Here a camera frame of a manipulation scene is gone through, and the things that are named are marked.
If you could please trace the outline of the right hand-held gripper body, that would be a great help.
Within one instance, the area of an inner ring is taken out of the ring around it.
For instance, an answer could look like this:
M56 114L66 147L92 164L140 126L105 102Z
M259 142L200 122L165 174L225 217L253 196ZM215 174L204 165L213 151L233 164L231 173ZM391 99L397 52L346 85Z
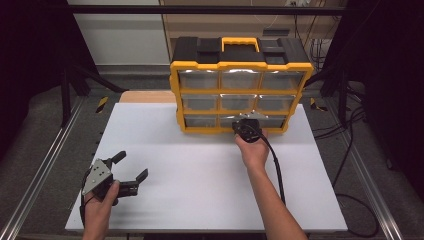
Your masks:
M239 115L239 119L232 123L232 129L245 142L254 143L263 136L259 121L267 119L266 115L256 111L242 113Z

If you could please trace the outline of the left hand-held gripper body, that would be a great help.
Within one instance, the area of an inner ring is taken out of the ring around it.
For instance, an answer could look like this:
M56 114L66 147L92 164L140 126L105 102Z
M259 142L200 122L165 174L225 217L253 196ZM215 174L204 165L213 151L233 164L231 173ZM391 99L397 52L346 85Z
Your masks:
M102 201L111 185L114 182L112 169L112 160L96 159L91 165L88 175L83 178L83 186L81 190L81 200L85 204L85 196L92 193L93 196Z

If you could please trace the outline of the clear plastic drawer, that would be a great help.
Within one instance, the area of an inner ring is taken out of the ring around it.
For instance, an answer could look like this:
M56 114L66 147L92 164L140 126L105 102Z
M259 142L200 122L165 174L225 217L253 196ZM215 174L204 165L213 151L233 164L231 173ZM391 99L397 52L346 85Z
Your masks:
M233 122L237 122L241 119L246 119L246 116L241 115L220 115L219 116L219 127L220 128L231 128Z

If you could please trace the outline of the yellow black organizer cabinet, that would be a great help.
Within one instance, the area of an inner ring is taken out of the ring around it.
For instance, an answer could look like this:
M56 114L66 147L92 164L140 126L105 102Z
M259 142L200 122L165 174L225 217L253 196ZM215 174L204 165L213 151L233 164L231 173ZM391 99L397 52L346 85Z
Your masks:
M224 133L211 128L186 128L183 126L182 102L178 72L180 70L230 70L252 69L258 71L300 71L304 73L299 93L290 114L281 129L262 128L270 133L283 133L288 129L307 80L314 67L302 43L296 38L260 39L255 37L180 37L177 39L170 64L170 86L177 103L176 119L185 133Z

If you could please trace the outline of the person's right hand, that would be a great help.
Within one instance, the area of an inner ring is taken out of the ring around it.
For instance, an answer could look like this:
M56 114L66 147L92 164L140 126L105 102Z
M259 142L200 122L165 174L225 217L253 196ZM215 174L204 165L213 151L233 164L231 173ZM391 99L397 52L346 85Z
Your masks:
M262 139L254 143L247 143L236 134L235 143L239 147L242 160L249 171L265 170L265 164L269 156L269 147Z

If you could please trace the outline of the person's left hand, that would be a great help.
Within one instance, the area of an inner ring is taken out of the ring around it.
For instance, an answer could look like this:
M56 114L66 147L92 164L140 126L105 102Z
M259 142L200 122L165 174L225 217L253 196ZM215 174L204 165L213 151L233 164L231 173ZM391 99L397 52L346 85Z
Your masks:
M120 182L114 181L102 201L96 199L92 192L85 196L86 229L107 229L109 227L112 205L117 198L119 189Z

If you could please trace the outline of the yellow black striped marker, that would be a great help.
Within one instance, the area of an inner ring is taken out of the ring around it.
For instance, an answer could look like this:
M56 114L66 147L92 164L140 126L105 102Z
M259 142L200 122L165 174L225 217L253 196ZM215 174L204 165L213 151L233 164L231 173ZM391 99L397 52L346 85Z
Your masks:
M102 98L100 99L100 101L99 101L99 103L98 103L98 106L97 106L97 108L96 108L95 113L101 113L101 112L102 112L102 110L104 109L104 107L105 107L105 105L106 105L106 103L107 103L108 99L109 99L109 98L108 98L107 96L102 97Z
M322 112L328 111L327 107L318 106L316 101L315 101L315 98L310 98L310 107L311 107L312 110L319 110L319 111L322 111Z

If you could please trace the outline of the tan wooden board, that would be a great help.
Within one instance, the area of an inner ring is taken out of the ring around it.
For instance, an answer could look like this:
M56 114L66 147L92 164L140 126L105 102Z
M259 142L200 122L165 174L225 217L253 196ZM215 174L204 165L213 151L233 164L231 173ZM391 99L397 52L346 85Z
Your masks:
M126 91L119 100L120 103L175 103L171 91Z

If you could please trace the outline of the set of clear cabinet bins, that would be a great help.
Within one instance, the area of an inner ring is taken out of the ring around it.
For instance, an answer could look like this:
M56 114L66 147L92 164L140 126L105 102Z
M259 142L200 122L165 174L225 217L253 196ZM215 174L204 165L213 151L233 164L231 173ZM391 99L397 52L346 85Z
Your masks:
M281 129L295 105L304 78L300 71L180 70L183 126L219 127L220 115L256 111L268 117L260 127Z

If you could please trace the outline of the black metal stand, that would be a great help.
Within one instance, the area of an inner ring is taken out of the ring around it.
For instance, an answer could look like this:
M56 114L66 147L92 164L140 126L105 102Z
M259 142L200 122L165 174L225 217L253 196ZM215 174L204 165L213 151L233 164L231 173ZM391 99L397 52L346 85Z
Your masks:
M121 88L105 78L101 77L99 73L89 71L81 66L73 65L72 67L65 68L60 74L61 83L61 99L62 99L62 123L61 126L65 127L71 118L71 99L70 87L73 87L78 96L87 96L91 88L88 86L86 79L92 79L100 85L115 93L125 92Z
M348 76L346 66L342 63L333 63L325 67L320 72L311 76L305 83L305 87L322 80L323 85L320 89L322 97L332 97L338 92L337 119L341 125L346 128L346 104L347 104L347 85Z

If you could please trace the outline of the small black box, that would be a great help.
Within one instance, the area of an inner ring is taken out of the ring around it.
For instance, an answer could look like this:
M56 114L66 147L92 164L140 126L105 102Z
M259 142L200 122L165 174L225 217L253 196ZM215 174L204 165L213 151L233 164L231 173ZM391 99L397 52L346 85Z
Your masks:
M262 35L267 37L286 37L289 34L290 34L289 29L279 29L279 28L264 29L262 32Z

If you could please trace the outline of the white cabinet panel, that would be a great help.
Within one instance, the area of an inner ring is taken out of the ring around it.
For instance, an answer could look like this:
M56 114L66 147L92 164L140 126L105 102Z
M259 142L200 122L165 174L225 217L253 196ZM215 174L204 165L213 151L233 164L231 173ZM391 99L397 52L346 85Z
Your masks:
M168 65L160 14L75 14L96 65Z

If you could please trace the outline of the black curtain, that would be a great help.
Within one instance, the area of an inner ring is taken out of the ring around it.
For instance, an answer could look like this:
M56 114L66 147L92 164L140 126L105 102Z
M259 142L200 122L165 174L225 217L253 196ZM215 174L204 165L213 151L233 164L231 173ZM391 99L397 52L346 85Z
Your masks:
M35 95L60 84L67 67L97 68L68 0L0 0L0 160Z
M424 0L347 0L325 69L365 86L384 150L424 202Z

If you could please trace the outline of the metal floor rail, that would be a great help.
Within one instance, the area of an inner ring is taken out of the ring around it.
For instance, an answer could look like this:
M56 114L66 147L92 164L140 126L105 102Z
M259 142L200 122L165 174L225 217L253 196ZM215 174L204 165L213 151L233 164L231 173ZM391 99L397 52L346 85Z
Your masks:
M354 144L353 125L355 121L359 120L359 115L364 113L363 106L354 102L352 111L346 110L347 127L344 128L337 119L338 101L333 98L324 98L323 101L328 107L328 111L335 122L334 129L325 134L323 139L331 139L334 137L344 147L344 155L340 160L336 175L331 180L332 187L336 186L346 161L350 160L353 169L356 172L357 178L361 183L363 191L367 196L369 202L367 208L374 217L376 230L382 230L386 240L404 240L403 235L401 234L401 231L383 198L383 195L378 189L378 186L365 165L359 150Z
M0 240L15 240L18 233L25 222L31 208L33 207L56 159L58 158L68 136L71 132L75 121L80 115L81 109L86 102L86 97L77 97L68 122L59 129L55 139L48 152L43 158L41 165L37 169L31 183L21 198L19 204L15 208L12 216L9 218L3 229L0 231Z

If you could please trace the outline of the black overhead frame beam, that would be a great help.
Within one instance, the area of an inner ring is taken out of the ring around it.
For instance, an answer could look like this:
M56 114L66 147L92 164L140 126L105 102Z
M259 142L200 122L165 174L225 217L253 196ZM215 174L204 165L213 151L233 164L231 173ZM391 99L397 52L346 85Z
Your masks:
M336 16L344 7L267 7L267 6L152 6L152 5L69 5L78 14L218 14L218 15L317 15Z

